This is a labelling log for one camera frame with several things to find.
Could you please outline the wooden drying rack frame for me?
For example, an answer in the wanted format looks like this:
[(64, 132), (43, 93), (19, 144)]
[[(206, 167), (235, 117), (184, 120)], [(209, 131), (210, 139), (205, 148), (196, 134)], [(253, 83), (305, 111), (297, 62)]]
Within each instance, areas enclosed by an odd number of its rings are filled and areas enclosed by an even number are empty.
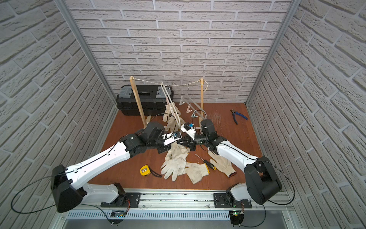
[[(142, 81), (142, 82), (148, 82), (148, 83), (152, 83), (152, 84), (153, 84), (153, 82), (146, 81), (146, 80), (143, 80), (143, 79), (138, 79), (138, 78), (135, 78), (133, 76), (130, 76), (130, 83), (131, 83), (132, 91), (133, 91), (133, 94), (134, 94), (134, 98), (135, 98), (135, 101), (137, 103), (137, 107), (138, 107), (143, 125), (144, 125), (144, 127), (147, 127), (148, 121), (145, 119), (143, 107), (142, 107), (142, 104), (141, 104), (141, 99), (140, 99), (138, 89), (137, 89), (137, 86), (136, 86), (136, 83), (135, 83), (136, 80), (137, 81)], [(201, 77), (200, 80), (198, 80), (198, 81), (194, 81), (194, 82), (187, 83), (187, 84), (182, 84), (182, 85), (168, 85), (168, 87), (178, 87), (178, 86), (187, 86), (188, 87), (189, 85), (192, 85), (192, 84), (195, 84), (195, 83), (200, 83), (201, 95), (203, 96), (203, 103), (204, 103), (204, 91), (206, 91), (208, 89), (209, 85), (208, 85), (208, 82), (203, 77)]]

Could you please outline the white glove yellow cuff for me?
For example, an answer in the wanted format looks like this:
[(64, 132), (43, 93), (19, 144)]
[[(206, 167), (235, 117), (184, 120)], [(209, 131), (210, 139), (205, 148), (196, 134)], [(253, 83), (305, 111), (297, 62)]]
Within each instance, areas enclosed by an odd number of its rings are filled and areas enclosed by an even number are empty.
[(176, 181), (177, 177), (184, 173), (186, 163), (184, 156), (165, 161), (161, 166), (161, 174), (164, 175), (164, 179), (171, 176), (172, 181)]
[(206, 164), (186, 163), (184, 173), (188, 175), (193, 184), (198, 183), (204, 176), (210, 174), (209, 167)]

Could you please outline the grey plastic clip hanger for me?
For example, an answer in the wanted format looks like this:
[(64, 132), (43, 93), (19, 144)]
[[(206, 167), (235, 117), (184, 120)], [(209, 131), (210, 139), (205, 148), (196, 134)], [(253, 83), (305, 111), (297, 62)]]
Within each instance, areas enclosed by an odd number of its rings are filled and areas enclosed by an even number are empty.
[(180, 97), (179, 105), (187, 104), (187, 114), (191, 114), (192, 118), (199, 117), (200, 119), (207, 119), (208, 115), (203, 109), (203, 96), (201, 95), (201, 105), (197, 104), (188, 94), (188, 90), (184, 91), (176, 89), (176, 94)]

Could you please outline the white plastic clip hanger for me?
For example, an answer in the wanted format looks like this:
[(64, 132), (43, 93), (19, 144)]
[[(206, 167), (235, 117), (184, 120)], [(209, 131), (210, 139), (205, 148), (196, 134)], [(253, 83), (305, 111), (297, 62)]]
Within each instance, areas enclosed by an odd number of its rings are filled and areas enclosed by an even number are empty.
[(165, 86), (163, 83), (161, 83), (161, 87), (167, 102), (166, 110), (163, 114), (163, 121), (167, 124), (165, 130), (170, 130), (171, 132), (179, 131), (182, 123), (184, 122), (180, 117), (181, 112), (172, 101), (170, 93), (167, 90), (168, 86)]

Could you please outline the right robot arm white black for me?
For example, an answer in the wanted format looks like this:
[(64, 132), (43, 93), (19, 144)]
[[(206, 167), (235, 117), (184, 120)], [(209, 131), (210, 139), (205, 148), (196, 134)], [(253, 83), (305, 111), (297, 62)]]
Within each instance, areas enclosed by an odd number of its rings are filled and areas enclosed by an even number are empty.
[(219, 136), (210, 119), (201, 122), (201, 133), (196, 133), (193, 124), (185, 123), (181, 131), (186, 133), (177, 143), (195, 151), (197, 145), (204, 145), (213, 152), (236, 165), (245, 174), (245, 183), (238, 183), (226, 191), (226, 202), (238, 205), (244, 199), (252, 199), (263, 205), (282, 189), (282, 184), (268, 158), (250, 155), (235, 147), (226, 138)]

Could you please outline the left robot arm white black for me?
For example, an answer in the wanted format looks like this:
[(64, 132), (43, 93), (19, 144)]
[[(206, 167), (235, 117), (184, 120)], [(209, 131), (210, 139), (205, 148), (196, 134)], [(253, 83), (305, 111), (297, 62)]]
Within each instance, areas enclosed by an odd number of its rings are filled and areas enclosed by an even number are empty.
[(170, 144), (181, 139), (180, 132), (165, 133), (163, 125), (150, 122), (146, 128), (123, 136), (109, 149), (76, 165), (59, 165), (52, 171), (51, 191), (59, 213), (80, 204), (101, 203), (102, 207), (122, 207), (126, 192), (120, 183), (91, 185), (89, 181), (114, 165), (149, 149), (158, 153), (170, 150)]

